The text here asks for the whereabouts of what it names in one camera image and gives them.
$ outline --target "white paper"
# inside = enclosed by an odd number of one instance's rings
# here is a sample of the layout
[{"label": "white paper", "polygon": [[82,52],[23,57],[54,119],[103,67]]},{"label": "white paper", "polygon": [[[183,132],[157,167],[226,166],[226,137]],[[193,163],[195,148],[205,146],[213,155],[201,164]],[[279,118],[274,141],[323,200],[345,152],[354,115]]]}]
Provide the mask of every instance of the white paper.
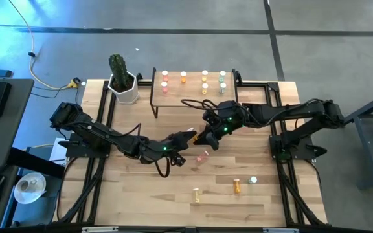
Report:
[{"label": "white paper", "polygon": [[68,140],[64,140],[63,138],[56,138],[56,140],[54,141],[54,146],[52,147],[50,161],[65,166],[65,154],[67,153],[67,149],[58,144],[58,142],[61,141]]}]

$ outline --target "wooden table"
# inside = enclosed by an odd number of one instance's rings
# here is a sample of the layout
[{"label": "wooden table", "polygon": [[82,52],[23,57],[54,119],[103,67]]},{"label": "wooden table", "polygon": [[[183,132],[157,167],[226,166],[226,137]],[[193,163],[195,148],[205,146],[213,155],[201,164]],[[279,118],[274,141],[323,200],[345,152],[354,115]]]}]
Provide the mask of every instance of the wooden table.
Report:
[{"label": "wooden table", "polygon": [[[97,115],[103,83],[104,80],[87,81],[82,107],[92,117]],[[279,86],[283,104],[299,103],[295,82],[279,82]],[[150,111],[150,87],[139,87],[139,92],[141,96],[136,104],[116,104],[112,128],[123,133],[142,122],[142,135],[163,139],[171,133],[190,127],[199,130],[205,125],[201,118],[203,112],[187,107],[162,108],[159,118],[155,119]],[[238,100],[263,104],[264,91],[239,87]],[[289,120],[288,129],[294,129],[294,124],[294,120]],[[212,151],[209,146],[191,145],[181,153],[186,159],[185,165],[171,167],[171,174],[165,179],[153,164],[143,165],[127,159],[113,147],[106,161],[95,224],[284,227],[277,167],[267,145],[270,134],[270,127],[241,128],[223,137],[218,151]],[[208,150],[210,157],[203,164],[197,164],[194,159],[203,150]],[[61,194],[61,216],[82,191],[87,161],[77,159],[69,168]],[[159,164],[165,168],[164,159]],[[326,222],[315,170],[305,161],[295,161],[295,171],[301,196],[317,217]],[[251,176],[258,178],[256,184],[246,183]],[[233,192],[235,178],[241,180],[240,195]],[[200,204],[193,203],[193,188],[200,189]],[[294,202],[289,199],[296,220]],[[89,208],[90,205],[86,205],[85,219]]]}]

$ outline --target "white cable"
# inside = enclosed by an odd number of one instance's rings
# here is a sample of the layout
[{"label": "white cable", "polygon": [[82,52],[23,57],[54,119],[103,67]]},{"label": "white cable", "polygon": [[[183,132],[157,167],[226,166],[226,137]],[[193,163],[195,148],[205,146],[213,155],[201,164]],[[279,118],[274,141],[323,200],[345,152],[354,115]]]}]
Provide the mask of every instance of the white cable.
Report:
[{"label": "white cable", "polygon": [[[30,32],[30,35],[31,35],[31,38],[32,38],[32,48],[31,48],[31,52],[34,53],[34,35],[31,31],[31,28],[30,26],[28,25],[27,23],[27,20],[25,20],[24,16],[21,14],[21,12],[19,12],[19,10],[17,9],[17,7],[11,2],[11,0],[8,0],[11,5],[16,9],[16,11],[18,12],[19,16],[21,16],[21,18],[23,18],[23,21],[24,23],[26,24],[27,28],[28,28],[28,31]],[[63,90],[63,89],[68,89],[70,87],[68,86],[65,86],[65,87],[53,87],[53,86],[50,86],[49,84],[41,81],[39,78],[37,78],[37,76],[34,74],[34,72],[32,71],[32,56],[30,56],[30,63],[28,65],[28,69],[30,70],[30,74],[41,84],[43,84],[44,86],[48,87],[49,89],[53,89],[53,90]]]},{"label": "white cable", "polygon": [[47,146],[54,146],[53,143],[48,143],[48,144],[42,144],[42,145],[38,145],[38,146],[31,146],[30,148],[42,148],[42,147],[47,147]]}]

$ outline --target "white pot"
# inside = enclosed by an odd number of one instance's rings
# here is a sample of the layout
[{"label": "white pot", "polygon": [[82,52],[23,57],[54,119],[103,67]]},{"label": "white pot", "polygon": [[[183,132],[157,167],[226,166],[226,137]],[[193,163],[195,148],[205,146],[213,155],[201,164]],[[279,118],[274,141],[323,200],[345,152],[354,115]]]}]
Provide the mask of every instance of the white pot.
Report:
[{"label": "white pot", "polygon": [[108,88],[110,89],[110,91],[112,91],[116,95],[117,101],[119,101],[119,103],[121,104],[134,104],[136,100],[139,98],[136,77],[130,72],[128,72],[128,75],[133,77],[133,86],[131,89],[124,91],[122,93],[119,93],[116,90],[114,90],[114,88],[112,88],[111,82],[112,82],[113,74],[110,75]]}]

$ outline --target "green object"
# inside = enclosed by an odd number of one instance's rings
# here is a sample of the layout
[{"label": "green object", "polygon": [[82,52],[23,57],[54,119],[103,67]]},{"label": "green object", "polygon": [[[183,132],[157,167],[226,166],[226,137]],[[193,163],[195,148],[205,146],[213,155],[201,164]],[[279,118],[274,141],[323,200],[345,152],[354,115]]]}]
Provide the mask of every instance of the green object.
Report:
[{"label": "green object", "polygon": [[290,154],[286,152],[282,152],[278,155],[278,159],[283,159],[283,160],[290,159]]},{"label": "green object", "polygon": [[123,57],[119,54],[113,54],[109,57],[109,66],[113,73],[111,86],[117,92],[124,92],[131,88],[130,79],[126,70],[126,64]]}]

